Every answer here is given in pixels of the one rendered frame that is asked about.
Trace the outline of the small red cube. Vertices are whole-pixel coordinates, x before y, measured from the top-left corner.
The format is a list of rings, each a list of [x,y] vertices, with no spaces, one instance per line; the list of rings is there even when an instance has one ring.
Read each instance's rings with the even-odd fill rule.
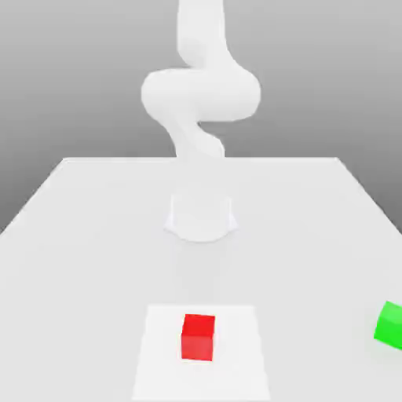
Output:
[[[215,316],[185,314],[181,331],[181,358],[212,361]]]

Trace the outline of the small green cube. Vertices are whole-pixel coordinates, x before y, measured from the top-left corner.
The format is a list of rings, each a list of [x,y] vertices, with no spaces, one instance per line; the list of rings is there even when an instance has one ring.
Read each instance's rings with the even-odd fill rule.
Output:
[[[402,350],[402,306],[387,301],[378,316],[374,339]]]

